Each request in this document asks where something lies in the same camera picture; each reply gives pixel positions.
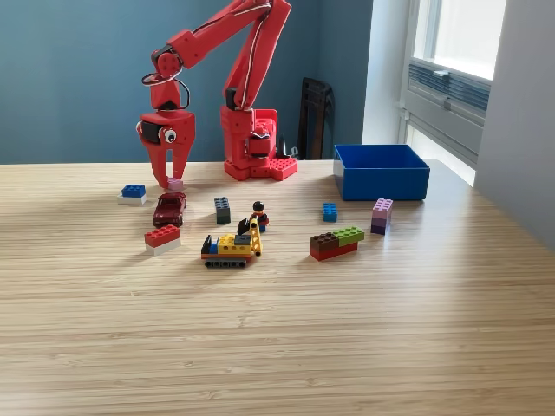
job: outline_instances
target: blue box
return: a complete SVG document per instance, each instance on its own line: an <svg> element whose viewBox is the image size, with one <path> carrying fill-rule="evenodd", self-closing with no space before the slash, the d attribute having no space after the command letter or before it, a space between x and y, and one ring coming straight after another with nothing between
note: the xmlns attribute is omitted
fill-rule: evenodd
<svg viewBox="0 0 555 416"><path fill-rule="evenodd" d="M426 198L430 168L408 145L336 145L333 173L345 201Z"/></svg>
<svg viewBox="0 0 555 416"><path fill-rule="evenodd" d="M324 202L322 204L323 221L326 223L337 222L337 205L333 202Z"/></svg>
<svg viewBox="0 0 555 416"><path fill-rule="evenodd" d="M121 190L121 196L125 198L141 198L145 193L147 189L144 185L125 185Z"/></svg>

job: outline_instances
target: red robotic arm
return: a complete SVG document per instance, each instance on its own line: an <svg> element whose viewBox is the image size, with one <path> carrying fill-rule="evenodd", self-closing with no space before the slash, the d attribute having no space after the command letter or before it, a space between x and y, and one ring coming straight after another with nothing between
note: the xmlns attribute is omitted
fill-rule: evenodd
<svg viewBox="0 0 555 416"><path fill-rule="evenodd" d="M253 110L281 30L291 6L285 0L234 0L196 30L183 30L166 47L152 54L154 74L143 78L151 88L154 114L143 114L137 126L147 147L153 173L168 187L166 152L173 150L173 176L181 179L194 141L194 116L180 105L175 77L191 68L212 49L253 23L224 89L226 105L220 115L225 136L225 171L236 179L273 177L282 180L297 171L297 162L283 153L276 157L278 115Z"/></svg>

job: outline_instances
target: cable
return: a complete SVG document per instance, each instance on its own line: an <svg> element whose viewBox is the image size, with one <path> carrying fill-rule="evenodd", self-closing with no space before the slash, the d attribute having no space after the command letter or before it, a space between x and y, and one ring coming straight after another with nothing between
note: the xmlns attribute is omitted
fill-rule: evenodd
<svg viewBox="0 0 555 416"><path fill-rule="evenodd" d="M195 34L199 30L202 30L204 28L212 26L213 24L219 22L220 20L222 20L226 16L229 16L229 15L239 16L239 15L243 15L244 13L248 13L248 12L253 11L253 10L264 9L264 8L267 8L267 7L271 8L271 4L270 3L262 4L262 5L255 6L255 7L252 7L250 9L247 9L247 10L241 10L241 11L236 11L236 12L230 11L229 13L226 13L222 17L218 17L217 19L211 20L210 22L206 22L206 23L200 25L197 29L193 30L193 33Z"/></svg>
<svg viewBox="0 0 555 416"><path fill-rule="evenodd" d="M142 85L144 85L145 87L152 87L153 85L164 84L166 82L169 82L169 81L173 80L173 78L175 78L177 75L181 74L182 70L183 70L183 68L180 68L180 70L176 74L170 76L169 78L162 77L162 78L158 78L157 81L145 81L148 77L153 76L153 75L162 76L162 75L158 74L157 72L154 72L154 73L147 74L147 75L143 76L142 79L140 80L140 82L142 82Z"/></svg>
<svg viewBox="0 0 555 416"><path fill-rule="evenodd" d="M182 69L180 69L180 71L177 74L172 75L169 78L162 78L159 81L145 82L146 78L148 78L149 76L160 75L158 73L145 75L142 77L142 80L141 80L142 85L144 85L145 87L153 87L155 85L165 84L166 82L170 82L170 81L178 82L187 91L187 104L185 106L175 108L175 110L185 110L187 107L189 107L189 104L191 104L191 90L182 80L176 78L176 76L181 73Z"/></svg>
<svg viewBox="0 0 555 416"><path fill-rule="evenodd" d="M249 89L249 81L251 80L252 61L254 60L254 52L258 41L258 34L260 33L260 28L262 28L263 23L264 23L264 20L260 22L260 24L258 25L257 32L254 35L254 38L252 39L251 54L249 56L249 69L246 73L245 90L243 91L243 99L241 100L241 108L240 108L241 110L245 108L246 90Z"/></svg>
<svg viewBox="0 0 555 416"><path fill-rule="evenodd" d="M191 103L191 91L189 91L189 88L187 87L187 85L185 85L185 83L182 80L178 80L177 78L175 80L179 84L181 84L183 88L187 91L187 104L184 107L178 108L178 110L185 110L187 107L189 107L189 104Z"/></svg>

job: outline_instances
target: lego minifigure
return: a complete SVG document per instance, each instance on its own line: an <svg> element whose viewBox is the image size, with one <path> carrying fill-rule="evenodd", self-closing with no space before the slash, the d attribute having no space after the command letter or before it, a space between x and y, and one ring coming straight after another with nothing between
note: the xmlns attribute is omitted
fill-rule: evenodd
<svg viewBox="0 0 555 416"><path fill-rule="evenodd" d="M264 214L264 204L260 201L255 202L252 204L252 209L254 212L251 215L251 218L258 217L258 226L260 228L260 232L266 231L266 225L270 223L270 219L266 214Z"/></svg>

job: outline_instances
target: window frame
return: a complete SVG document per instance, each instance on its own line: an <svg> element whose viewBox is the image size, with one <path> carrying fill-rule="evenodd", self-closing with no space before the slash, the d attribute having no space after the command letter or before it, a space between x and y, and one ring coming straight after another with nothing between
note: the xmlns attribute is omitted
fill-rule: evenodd
<svg viewBox="0 0 555 416"><path fill-rule="evenodd" d="M486 112L411 80L409 65L415 64L430 69L437 73L437 76L445 76L441 71L447 71L448 76L455 76L470 84L477 83L485 88L491 88L492 82L476 75L414 57L420 1L411 0L408 15L407 44L399 101L402 119L398 142L407 143L408 125L413 125L426 134L430 134L433 141L459 159L471 167L475 167L478 161ZM435 34L439 26L441 0L429 0L429 2L424 56L431 57L436 42Z"/></svg>

